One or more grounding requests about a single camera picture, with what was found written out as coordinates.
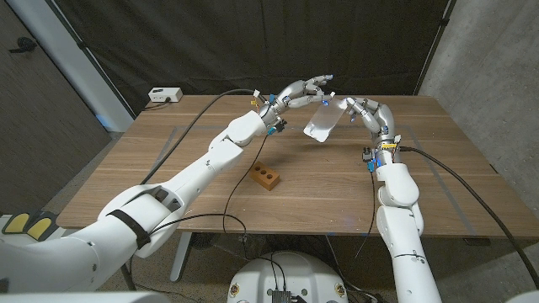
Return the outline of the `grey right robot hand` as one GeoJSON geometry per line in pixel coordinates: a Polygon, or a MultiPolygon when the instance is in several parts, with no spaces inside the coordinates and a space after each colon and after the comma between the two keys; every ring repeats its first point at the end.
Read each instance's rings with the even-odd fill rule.
{"type": "Polygon", "coordinates": [[[360,117],[370,131],[377,166],[401,162],[398,154],[400,136],[396,134],[394,118],[389,107],[369,98],[348,97],[344,101],[350,107],[351,120],[360,117]]]}

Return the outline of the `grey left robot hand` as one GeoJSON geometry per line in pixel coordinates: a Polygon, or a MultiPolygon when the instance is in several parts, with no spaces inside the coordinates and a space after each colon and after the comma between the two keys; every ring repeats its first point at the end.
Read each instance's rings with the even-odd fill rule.
{"type": "Polygon", "coordinates": [[[324,93],[321,86],[333,78],[334,75],[329,74],[291,83],[261,108],[260,118],[267,127],[271,127],[278,122],[279,115],[288,109],[299,109],[312,103],[329,101],[331,97],[324,93]]]}

